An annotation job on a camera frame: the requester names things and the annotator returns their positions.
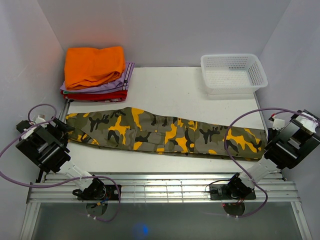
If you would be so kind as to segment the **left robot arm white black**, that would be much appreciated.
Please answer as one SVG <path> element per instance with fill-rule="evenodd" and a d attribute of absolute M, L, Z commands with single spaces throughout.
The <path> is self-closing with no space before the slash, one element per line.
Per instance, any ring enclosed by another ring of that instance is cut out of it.
<path fill-rule="evenodd" d="M 80 201 L 102 200 L 106 197 L 106 187 L 98 178 L 82 170 L 71 160 L 68 132 L 73 128 L 57 118 L 54 124 L 46 123 L 38 116 L 36 120 L 22 120 L 16 129 L 22 136 L 16 148 L 45 173 L 60 173 L 74 179 L 77 189 L 72 194 Z"/>

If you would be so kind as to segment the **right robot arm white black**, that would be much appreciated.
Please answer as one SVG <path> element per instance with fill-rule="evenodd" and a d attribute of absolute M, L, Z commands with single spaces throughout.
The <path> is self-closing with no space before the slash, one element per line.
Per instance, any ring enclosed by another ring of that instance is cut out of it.
<path fill-rule="evenodd" d="M 285 168 L 293 169 L 320 145 L 320 118 L 307 110 L 292 111 L 287 125 L 274 119 L 263 157 L 249 169 L 242 168 L 225 186 L 232 199 L 245 199 L 265 176 Z"/>

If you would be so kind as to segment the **camouflage trousers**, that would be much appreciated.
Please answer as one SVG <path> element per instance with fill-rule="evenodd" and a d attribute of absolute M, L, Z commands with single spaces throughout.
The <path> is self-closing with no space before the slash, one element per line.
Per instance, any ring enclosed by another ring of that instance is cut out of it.
<path fill-rule="evenodd" d="M 178 156 L 209 156 L 257 161 L 267 146 L 262 129 L 210 124 L 125 107 L 117 110 L 70 113 L 75 128 L 69 140 L 105 149 Z"/>

